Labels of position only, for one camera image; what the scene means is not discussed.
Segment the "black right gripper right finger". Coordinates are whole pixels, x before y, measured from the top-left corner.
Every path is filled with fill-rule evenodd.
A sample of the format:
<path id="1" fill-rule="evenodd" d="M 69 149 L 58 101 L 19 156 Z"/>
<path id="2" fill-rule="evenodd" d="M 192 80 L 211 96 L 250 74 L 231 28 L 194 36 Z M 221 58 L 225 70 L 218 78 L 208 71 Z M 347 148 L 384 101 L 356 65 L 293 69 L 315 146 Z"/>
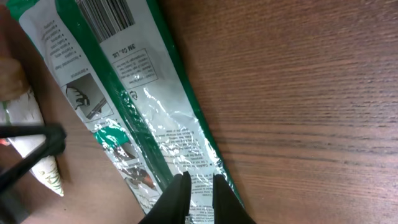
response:
<path id="1" fill-rule="evenodd" d="M 213 176 L 214 224 L 256 224 L 248 215 L 224 176 Z"/>

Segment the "green white 3M package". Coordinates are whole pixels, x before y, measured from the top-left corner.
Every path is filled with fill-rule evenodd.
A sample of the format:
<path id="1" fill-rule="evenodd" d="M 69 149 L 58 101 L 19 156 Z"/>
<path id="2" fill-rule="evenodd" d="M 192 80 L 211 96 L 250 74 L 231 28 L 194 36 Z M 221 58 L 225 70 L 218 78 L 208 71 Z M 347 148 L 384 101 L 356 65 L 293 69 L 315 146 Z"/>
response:
<path id="1" fill-rule="evenodd" d="M 214 223 L 214 175 L 241 203 L 156 1 L 6 5 L 145 216 L 184 172 L 192 181 L 186 223 Z"/>

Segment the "white tube gold cap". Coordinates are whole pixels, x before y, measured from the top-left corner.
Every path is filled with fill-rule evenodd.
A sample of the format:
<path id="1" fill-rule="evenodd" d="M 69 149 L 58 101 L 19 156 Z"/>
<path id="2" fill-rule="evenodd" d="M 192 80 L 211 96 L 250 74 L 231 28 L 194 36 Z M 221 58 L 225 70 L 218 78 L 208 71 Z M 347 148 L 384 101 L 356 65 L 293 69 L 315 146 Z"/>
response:
<path id="1" fill-rule="evenodd" d="M 1 59 L 1 138 L 7 138 L 24 158 L 1 175 L 1 191 L 25 173 L 64 196 L 55 155 L 63 152 L 66 134 L 61 126 L 44 124 L 21 63 Z"/>

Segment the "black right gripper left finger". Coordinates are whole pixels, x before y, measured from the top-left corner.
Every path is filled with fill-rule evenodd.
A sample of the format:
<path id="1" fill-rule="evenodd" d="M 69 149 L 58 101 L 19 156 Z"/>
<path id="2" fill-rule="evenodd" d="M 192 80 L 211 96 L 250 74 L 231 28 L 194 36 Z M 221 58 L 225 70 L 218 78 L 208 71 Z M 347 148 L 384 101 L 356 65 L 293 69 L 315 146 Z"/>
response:
<path id="1" fill-rule="evenodd" d="M 191 191 L 190 174 L 176 174 L 139 224 L 185 224 L 189 216 Z"/>

